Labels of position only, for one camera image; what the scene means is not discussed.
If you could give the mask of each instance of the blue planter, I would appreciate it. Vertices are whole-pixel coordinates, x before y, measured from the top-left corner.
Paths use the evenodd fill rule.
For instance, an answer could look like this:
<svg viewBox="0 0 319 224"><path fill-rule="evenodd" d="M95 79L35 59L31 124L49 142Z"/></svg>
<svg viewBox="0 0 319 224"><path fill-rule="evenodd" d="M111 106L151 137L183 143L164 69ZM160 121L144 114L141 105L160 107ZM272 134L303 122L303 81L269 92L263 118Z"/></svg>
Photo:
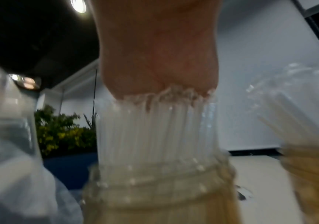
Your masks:
<svg viewBox="0 0 319 224"><path fill-rule="evenodd" d="M44 166L69 190L75 190L84 186L88 167L97 162L97 153L86 153L45 159Z"/></svg>

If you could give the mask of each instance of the white table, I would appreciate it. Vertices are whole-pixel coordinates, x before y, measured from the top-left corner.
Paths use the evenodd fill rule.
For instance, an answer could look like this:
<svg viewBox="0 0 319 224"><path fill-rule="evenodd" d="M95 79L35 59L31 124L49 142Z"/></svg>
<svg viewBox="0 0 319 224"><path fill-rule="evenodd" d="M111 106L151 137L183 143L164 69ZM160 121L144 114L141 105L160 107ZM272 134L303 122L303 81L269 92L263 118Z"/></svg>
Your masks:
<svg viewBox="0 0 319 224"><path fill-rule="evenodd" d="M236 184L253 194L241 202L244 224L302 224L288 174L279 160L269 156L231 157Z"/></svg>

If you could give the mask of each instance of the clear plastic jar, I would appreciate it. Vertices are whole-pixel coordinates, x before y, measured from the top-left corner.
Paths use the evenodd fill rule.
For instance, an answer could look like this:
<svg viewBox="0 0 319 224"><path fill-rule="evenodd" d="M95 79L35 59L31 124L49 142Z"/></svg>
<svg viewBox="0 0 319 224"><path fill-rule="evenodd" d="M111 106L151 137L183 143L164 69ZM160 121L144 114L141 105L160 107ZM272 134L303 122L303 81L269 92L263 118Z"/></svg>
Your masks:
<svg viewBox="0 0 319 224"><path fill-rule="evenodd" d="M85 224L240 224L227 159L91 167Z"/></svg>

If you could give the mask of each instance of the ceiling light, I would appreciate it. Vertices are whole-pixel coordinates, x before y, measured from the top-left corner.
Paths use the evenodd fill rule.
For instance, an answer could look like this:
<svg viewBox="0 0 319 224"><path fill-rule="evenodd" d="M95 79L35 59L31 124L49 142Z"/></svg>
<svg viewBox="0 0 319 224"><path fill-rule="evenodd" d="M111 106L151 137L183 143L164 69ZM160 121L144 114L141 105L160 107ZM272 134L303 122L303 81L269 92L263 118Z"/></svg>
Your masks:
<svg viewBox="0 0 319 224"><path fill-rule="evenodd" d="M35 84L35 80L32 78L24 77L23 80L25 83Z"/></svg>
<svg viewBox="0 0 319 224"><path fill-rule="evenodd" d="M24 86L26 89L34 89L34 85L29 84L29 83L23 83L23 86Z"/></svg>
<svg viewBox="0 0 319 224"><path fill-rule="evenodd" d="M79 13L85 13L87 10L84 0L71 0L71 5Z"/></svg>
<svg viewBox="0 0 319 224"><path fill-rule="evenodd" d="M19 75L16 75L16 74L10 74L9 75L11 77L11 79L15 80L15 81L18 81L19 80Z"/></svg>

